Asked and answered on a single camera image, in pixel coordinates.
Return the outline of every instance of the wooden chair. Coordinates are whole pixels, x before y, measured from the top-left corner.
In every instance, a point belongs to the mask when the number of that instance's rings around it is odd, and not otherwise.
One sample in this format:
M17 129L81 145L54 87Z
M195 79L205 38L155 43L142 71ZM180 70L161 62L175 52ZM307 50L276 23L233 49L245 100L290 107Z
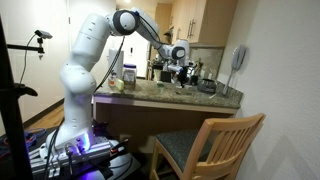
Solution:
M149 178L159 179L156 166L162 153L181 180L235 179L264 118L263 113L245 118L210 118L199 131L157 134Z

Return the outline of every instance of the black stand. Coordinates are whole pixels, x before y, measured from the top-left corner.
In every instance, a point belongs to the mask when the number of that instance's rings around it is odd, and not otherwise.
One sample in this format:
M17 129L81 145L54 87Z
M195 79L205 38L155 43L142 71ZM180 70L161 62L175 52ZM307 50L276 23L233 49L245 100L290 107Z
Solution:
M0 54L0 111L9 141L16 178L33 179L18 98L24 94L36 96L37 93L31 88L14 84L1 18Z

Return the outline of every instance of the cabinet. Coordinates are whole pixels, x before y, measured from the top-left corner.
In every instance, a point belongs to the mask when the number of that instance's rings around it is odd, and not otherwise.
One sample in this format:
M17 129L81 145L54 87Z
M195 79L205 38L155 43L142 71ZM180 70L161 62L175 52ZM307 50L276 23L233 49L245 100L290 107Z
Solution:
M176 0L172 6L173 43L225 46L237 0Z

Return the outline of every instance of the chair seat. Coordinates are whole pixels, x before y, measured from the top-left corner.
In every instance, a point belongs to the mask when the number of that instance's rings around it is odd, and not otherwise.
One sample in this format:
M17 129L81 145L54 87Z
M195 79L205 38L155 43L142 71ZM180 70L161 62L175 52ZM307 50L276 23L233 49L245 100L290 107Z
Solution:
M158 141L167 149L181 171L184 170L188 155L198 132L199 130L183 130L156 135ZM199 161L206 160L210 148L211 144L206 143L200 155Z

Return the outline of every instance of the countertop backsplash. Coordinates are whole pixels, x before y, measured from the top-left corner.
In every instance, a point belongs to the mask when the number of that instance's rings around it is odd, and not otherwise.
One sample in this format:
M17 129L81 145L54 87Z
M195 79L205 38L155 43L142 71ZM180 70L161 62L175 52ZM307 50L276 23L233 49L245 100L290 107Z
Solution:
M215 80L222 59L223 47L190 47L190 59L202 63L201 69L192 74L200 79Z

